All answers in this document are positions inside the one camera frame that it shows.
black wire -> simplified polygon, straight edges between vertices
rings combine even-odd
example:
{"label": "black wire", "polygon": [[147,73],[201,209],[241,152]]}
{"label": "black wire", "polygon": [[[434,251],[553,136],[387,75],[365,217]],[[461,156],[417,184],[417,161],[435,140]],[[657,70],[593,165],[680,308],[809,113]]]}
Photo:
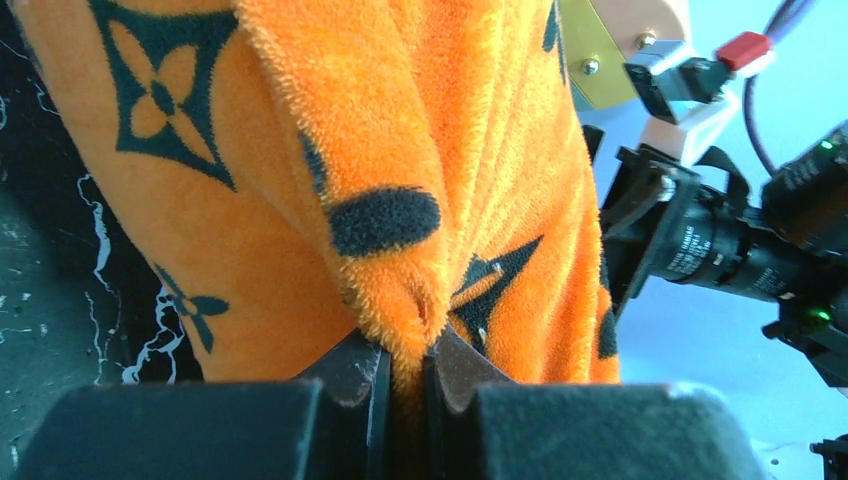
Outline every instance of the black wire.
{"label": "black wire", "polygon": [[[814,3],[815,0],[784,0],[769,21],[765,35],[773,43],[780,42],[795,28]],[[757,154],[769,175],[773,176],[777,172],[777,167],[763,147],[754,119],[754,87],[758,77],[759,75],[755,75],[745,81],[745,89],[742,93],[742,117],[745,121],[745,130],[751,139],[751,146],[754,147],[754,153]]]}

metal bolt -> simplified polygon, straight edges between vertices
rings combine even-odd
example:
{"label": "metal bolt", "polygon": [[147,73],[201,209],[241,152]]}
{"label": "metal bolt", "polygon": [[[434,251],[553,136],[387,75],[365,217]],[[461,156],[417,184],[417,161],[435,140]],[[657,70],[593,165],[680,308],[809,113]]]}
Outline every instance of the metal bolt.
{"label": "metal bolt", "polygon": [[636,40],[636,45],[639,47],[639,50],[643,48],[648,48],[654,43],[657,42],[657,37],[651,32],[643,33],[638,40]]}
{"label": "metal bolt", "polygon": [[587,58],[583,60],[583,73],[586,75],[594,75],[598,73],[598,70],[601,69],[601,62],[595,60],[594,58]]}

orange fabric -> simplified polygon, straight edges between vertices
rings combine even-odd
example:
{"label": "orange fabric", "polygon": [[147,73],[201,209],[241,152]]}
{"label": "orange fabric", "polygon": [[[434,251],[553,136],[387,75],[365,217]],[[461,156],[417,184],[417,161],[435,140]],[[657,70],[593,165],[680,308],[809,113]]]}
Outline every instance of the orange fabric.
{"label": "orange fabric", "polygon": [[417,414],[447,321],[520,382],[618,380],[551,0],[12,7],[207,380],[290,378],[358,325]]}

black oval spot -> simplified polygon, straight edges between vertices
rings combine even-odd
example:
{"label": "black oval spot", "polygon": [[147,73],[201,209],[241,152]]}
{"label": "black oval spot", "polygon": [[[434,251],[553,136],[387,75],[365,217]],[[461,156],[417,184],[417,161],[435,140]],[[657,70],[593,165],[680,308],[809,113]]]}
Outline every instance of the black oval spot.
{"label": "black oval spot", "polygon": [[333,247],[343,256],[363,257],[425,240],[439,228],[436,199],[416,187],[373,190],[329,212]]}

towel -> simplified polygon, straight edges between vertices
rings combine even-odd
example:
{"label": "towel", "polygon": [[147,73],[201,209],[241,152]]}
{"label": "towel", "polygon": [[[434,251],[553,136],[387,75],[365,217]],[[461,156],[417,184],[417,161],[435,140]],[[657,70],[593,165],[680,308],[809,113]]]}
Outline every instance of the towel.
{"label": "towel", "polygon": [[10,6],[207,381],[289,379],[358,327],[415,433],[447,324],[518,382],[618,381],[557,2]]}

